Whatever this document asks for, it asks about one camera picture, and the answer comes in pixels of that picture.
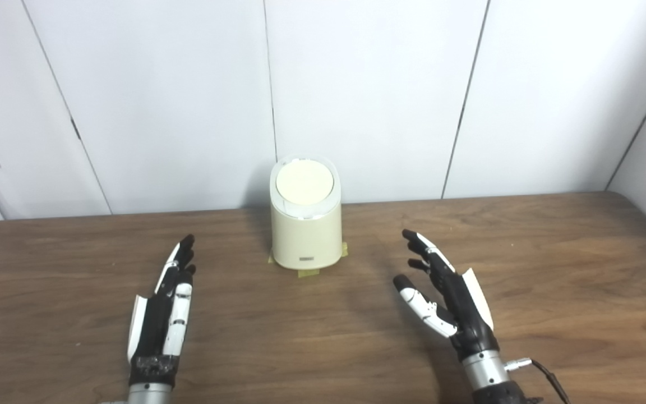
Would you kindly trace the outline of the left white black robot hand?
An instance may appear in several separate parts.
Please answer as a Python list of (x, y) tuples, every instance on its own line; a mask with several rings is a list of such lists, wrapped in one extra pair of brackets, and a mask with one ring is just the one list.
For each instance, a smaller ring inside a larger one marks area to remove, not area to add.
[(152, 295), (134, 299), (127, 345), (130, 386), (175, 386), (192, 302), (194, 243), (191, 234), (179, 241)]

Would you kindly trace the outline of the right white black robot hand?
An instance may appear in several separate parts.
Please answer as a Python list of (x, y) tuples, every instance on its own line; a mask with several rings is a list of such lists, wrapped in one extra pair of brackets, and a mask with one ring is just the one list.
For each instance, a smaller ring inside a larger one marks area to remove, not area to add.
[(402, 236), (419, 259), (408, 265), (426, 273), (444, 305), (429, 299), (405, 274), (393, 278), (403, 301), (434, 332), (451, 340), (460, 361), (483, 351), (499, 351), (494, 322), (486, 298), (472, 269), (459, 273), (438, 246), (407, 228)]

